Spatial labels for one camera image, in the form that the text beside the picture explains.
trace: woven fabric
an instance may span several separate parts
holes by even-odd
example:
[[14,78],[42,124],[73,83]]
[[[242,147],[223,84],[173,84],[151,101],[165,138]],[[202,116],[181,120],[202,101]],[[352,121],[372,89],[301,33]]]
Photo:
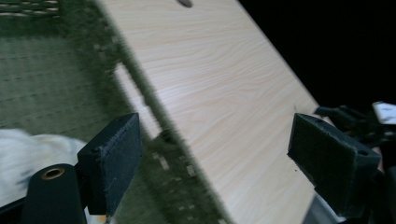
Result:
[[0,26],[0,129],[91,140],[134,112],[114,76],[122,63],[163,132],[142,126],[118,223],[232,223],[100,2],[0,0]]

